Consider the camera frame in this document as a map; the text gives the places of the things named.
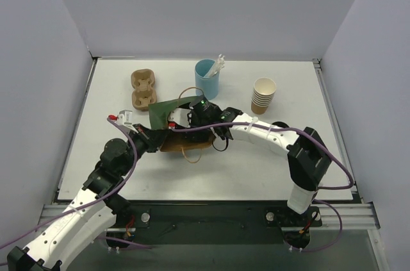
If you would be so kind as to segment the brown paper bag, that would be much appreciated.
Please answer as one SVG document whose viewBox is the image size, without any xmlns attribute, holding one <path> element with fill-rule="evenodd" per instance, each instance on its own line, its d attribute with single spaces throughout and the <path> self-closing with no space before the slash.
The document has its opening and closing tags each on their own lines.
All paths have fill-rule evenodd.
<svg viewBox="0 0 410 271">
<path fill-rule="evenodd" d="M 211 147 L 215 140 L 215 135 L 209 129 L 189 132 L 176 133 L 176 129 L 168 128 L 167 117 L 171 111 L 176 108 L 185 108 L 190 110 L 190 103 L 196 99 L 196 96 L 184 97 L 180 95 L 177 99 L 158 102 L 149 105 L 149 121 L 151 129 L 167 129 L 170 131 L 160 152 L 174 152 L 182 154 L 188 163 L 196 164 L 201 160 L 204 149 Z"/>
</svg>

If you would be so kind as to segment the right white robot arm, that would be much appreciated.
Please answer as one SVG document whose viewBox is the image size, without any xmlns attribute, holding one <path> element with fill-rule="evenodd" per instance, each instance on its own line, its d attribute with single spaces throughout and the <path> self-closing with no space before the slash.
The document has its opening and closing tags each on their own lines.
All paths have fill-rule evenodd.
<svg viewBox="0 0 410 271">
<path fill-rule="evenodd" d="M 268 124 L 236 108 L 221 110 L 203 96 L 181 105 L 172 115 L 180 128 L 215 124 L 214 133 L 220 138 L 252 143 L 287 158 L 293 188 L 284 217 L 293 225 L 306 219 L 307 209 L 332 162 L 313 128 L 307 127 L 301 135 L 287 126 Z"/>
</svg>

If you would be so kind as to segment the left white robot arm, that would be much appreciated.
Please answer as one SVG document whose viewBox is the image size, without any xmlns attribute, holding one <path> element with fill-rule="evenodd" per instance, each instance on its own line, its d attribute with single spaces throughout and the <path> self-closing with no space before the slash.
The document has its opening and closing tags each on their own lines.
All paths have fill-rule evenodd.
<svg viewBox="0 0 410 271">
<path fill-rule="evenodd" d="M 119 191 L 137 161 L 145 153 L 158 151 L 169 132 L 140 124 L 118 129 L 125 139 L 106 142 L 94 170 L 64 212 L 25 247 L 14 247 L 8 253 L 8 270 L 66 270 L 105 229 L 129 222 L 129 202 Z"/>
</svg>

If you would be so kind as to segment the light blue cylindrical container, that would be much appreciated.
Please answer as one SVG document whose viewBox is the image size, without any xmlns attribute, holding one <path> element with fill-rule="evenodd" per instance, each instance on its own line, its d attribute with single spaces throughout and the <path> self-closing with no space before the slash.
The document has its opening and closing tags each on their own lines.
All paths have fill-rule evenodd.
<svg viewBox="0 0 410 271">
<path fill-rule="evenodd" d="M 195 86 L 197 95 L 201 95 L 201 90 L 204 92 L 208 100 L 214 99 L 219 92 L 219 73 L 206 78 L 205 75 L 212 68 L 215 61 L 210 59 L 200 60 L 195 65 Z"/>
</svg>

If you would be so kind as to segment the stack of pulp cup carriers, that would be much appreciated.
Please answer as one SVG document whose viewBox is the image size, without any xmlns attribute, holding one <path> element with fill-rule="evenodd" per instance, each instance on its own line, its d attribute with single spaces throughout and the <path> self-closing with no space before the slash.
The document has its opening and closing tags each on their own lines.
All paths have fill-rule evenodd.
<svg viewBox="0 0 410 271">
<path fill-rule="evenodd" d="M 140 69 L 131 74 L 131 86 L 134 88 L 131 103 L 136 110 L 147 111 L 149 105 L 158 101 L 155 82 L 156 78 L 151 69 Z"/>
</svg>

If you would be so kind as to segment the stack of brown paper cups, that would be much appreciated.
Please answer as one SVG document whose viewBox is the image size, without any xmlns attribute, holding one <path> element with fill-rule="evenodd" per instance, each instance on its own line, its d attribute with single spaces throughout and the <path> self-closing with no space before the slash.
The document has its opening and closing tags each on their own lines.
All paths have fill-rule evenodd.
<svg viewBox="0 0 410 271">
<path fill-rule="evenodd" d="M 254 82 L 251 110 L 256 115 L 262 115 L 270 106 L 276 93 L 276 83 L 270 78 L 259 78 Z"/>
</svg>

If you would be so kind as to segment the stack of black cup lids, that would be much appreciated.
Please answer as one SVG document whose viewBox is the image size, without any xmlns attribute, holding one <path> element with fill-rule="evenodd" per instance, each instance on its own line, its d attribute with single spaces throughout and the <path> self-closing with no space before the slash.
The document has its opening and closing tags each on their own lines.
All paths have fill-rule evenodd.
<svg viewBox="0 0 410 271">
<path fill-rule="evenodd" d="M 285 122 L 277 121 L 272 123 L 276 131 L 291 131 L 291 127 Z"/>
</svg>

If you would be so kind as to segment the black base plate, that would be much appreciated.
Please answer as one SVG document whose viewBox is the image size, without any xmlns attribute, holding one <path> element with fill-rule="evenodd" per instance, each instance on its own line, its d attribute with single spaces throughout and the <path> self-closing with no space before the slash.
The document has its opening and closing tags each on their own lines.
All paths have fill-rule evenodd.
<svg viewBox="0 0 410 271">
<path fill-rule="evenodd" d="M 301 229 L 322 226 L 318 207 L 303 214 L 285 201 L 132 201 L 104 234 L 110 247 L 156 245 L 271 245 L 286 231 L 304 243 Z"/>
</svg>

